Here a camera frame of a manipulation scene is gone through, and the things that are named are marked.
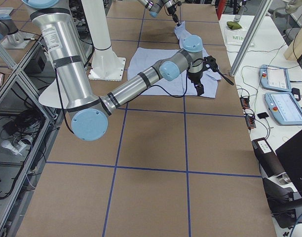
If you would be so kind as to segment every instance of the green object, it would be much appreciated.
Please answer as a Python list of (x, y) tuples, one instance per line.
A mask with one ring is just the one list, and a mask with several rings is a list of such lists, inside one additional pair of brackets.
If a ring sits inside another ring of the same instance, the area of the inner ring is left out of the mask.
[(227, 21), (226, 25), (232, 30), (238, 30), (238, 29), (242, 28), (242, 26), (240, 26), (239, 23), (234, 22), (234, 21)]

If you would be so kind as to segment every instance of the wooden table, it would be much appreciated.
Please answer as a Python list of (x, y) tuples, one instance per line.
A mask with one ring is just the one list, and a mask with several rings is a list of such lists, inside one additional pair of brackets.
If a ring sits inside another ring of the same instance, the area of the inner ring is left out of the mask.
[[(230, 69), (215, 9), (183, 4), (179, 17)], [(115, 1), (112, 46), (178, 49), (175, 23), (136, 2)], [(122, 82), (91, 81), (104, 95)], [(139, 96), (84, 142), (62, 125), (18, 237), (274, 237), (257, 160), (235, 86), (216, 99)]]

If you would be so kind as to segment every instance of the black monitor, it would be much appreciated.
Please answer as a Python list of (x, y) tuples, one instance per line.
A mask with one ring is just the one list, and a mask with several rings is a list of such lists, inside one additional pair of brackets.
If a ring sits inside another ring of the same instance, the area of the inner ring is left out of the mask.
[(302, 196), (302, 130), (279, 147), (276, 154)]
[(299, 193), (284, 189), (268, 179), (264, 188), (273, 216), (280, 227), (294, 225), (302, 213), (302, 130), (276, 150), (278, 160)]

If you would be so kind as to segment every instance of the white cylinder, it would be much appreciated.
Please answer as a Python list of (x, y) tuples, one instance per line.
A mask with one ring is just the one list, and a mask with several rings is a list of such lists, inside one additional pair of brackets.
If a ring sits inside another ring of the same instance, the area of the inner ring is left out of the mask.
[(118, 58), (111, 46), (102, 0), (82, 0), (95, 52), (90, 79), (121, 80), (125, 58)]

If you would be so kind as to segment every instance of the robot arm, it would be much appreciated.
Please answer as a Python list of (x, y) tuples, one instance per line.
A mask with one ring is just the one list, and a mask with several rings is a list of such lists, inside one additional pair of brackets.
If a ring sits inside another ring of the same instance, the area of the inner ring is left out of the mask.
[(162, 78), (172, 81), (188, 70), (189, 79), (200, 82), (203, 71), (209, 69), (204, 66), (209, 62), (202, 58), (202, 40), (198, 36), (190, 36), (184, 40), (183, 47), (172, 57), (157, 61), (107, 95), (101, 96), (97, 104), (84, 105), (82, 110), (69, 109), (74, 134), (87, 141), (100, 138), (108, 126), (107, 116)]
[(175, 79), (184, 70), (194, 83), (197, 94), (203, 93), (200, 83), (203, 71), (218, 72), (215, 59), (202, 58), (202, 40), (190, 36), (183, 49), (171, 58), (160, 60), (133, 79), (105, 96), (93, 94), (78, 48), (78, 38), (71, 28), (71, 15), (66, 0), (23, 0), (32, 22), (38, 25), (47, 44), (49, 58), (68, 98), (67, 111), (73, 133), (80, 139), (93, 141), (103, 136), (107, 117), (121, 105), (137, 97), (162, 78)]
[(176, 8), (182, 3), (179, 0), (158, 0), (153, 3), (151, 0), (138, 0), (147, 10), (149, 10), (152, 17), (157, 17), (163, 6), (166, 7), (168, 14), (172, 16), (173, 21), (179, 26), (181, 23), (176, 15)]
[(0, 40), (7, 36), (12, 45), (18, 45), (24, 41), (24, 37), (16, 27), (12, 18), (7, 14), (0, 14)]

